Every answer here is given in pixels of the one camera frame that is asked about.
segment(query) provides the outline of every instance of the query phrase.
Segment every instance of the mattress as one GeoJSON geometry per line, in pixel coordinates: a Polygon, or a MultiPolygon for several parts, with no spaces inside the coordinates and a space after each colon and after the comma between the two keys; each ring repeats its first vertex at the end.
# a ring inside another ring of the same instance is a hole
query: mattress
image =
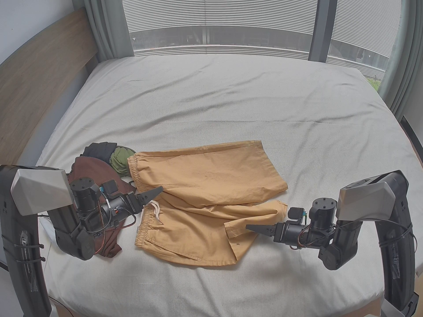
{"type": "MultiPolygon", "coordinates": [[[[423,169],[382,99],[352,68],[247,55],[129,57],[99,64],[45,146],[40,165],[70,171],[92,142],[161,151],[261,140],[288,183],[278,199],[304,207],[338,198],[353,181],[401,169],[413,230],[423,237],[423,169]]],[[[137,225],[112,259],[81,261],[40,229],[49,293],[86,316],[340,316],[383,293],[375,225],[357,255],[327,270],[318,251],[259,236],[234,266],[168,263],[134,245],[137,225]]],[[[423,268],[423,248],[416,253],[423,268]]]]}

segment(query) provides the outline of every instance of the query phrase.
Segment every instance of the wooden headboard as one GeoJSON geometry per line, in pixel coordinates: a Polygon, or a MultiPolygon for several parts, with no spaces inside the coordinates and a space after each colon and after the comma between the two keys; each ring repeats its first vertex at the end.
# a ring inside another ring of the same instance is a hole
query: wooden headboard
{"type": "Polygon", "coordinates": [[[16,164],[40,119],[97,53],[84,8],[56,21],[0,65],[0,164],[16,164]]]}

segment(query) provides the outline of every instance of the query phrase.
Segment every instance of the gray-green curtain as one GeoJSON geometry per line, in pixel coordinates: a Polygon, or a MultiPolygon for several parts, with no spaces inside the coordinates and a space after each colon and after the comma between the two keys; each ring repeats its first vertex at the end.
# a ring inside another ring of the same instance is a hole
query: gray-green curtain
{"type": "Polygon", "coordinates": [[[391,57],[378,93],[400,121],[423,58],[423,0],[402,0],[391,57]]]}
{"type": "Polygon", "coordinates": [[[122,0],[72,0],[85,7],[97,43],[99,62],[134,56],[122,0]]]}

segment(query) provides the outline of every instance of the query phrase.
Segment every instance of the drawstring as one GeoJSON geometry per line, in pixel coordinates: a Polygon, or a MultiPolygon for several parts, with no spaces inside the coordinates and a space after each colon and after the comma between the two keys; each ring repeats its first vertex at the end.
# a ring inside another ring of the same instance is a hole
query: drawstring
{"type": "MultiPolygon", "coordinates": [[[[160,214],[160,205],[159,205],[159,203],[156,202],[156,201],[150,201],[147,205],[149,205],[149,204],[151,204],[153,206],[153,208],[154,208],[154,216],[156,217],[156,220],[158,220],[161,224],[163,224],[163,222],[159,219],[159,214],[160,214]]],[[[147,205],[145,205],[144,208],[143,208],[143,210],[141,211],[141,217],[143,216],[144,209],[145,209],[145,207],[147,205]]]]}

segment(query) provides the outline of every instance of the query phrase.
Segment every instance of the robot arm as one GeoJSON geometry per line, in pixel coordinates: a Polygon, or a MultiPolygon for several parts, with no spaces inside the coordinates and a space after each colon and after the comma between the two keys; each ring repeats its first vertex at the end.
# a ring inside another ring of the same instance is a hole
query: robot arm
{"type": "Polygon", "coordinates": [[[384,268],[382,313],[394,309],[411,316],[418,295],[414,292],[415,250],[407,190],[408,182],[397,170],[349,184],[340,190],[338,201],[314,200],[308,225],[301,224],[304,209],[291,208],[291,221],[274,226],[247,225],[246,229],[273,236],[275,242],[292,249],[319,249],[318,257],[325,267],[336,270],[356,255],[363,221],[375,221],[384,268]],[[333,224],[335,212],[337,221],[333,224]]]}
{"type": "Polygon", "coordinates": [[[114,180],[98,186],[89,178],[68,184],[64,170],[0,166],[0,219],[9,273],[25,317],[48,317],[52,311],[44,281],[37,214],[47,211],[59,248],[88,260],[94,238],[116,227],[163,191],[135,195],[118,192],[114,180]],[[104,195],[107,203],[99,199],[104,195]]]}

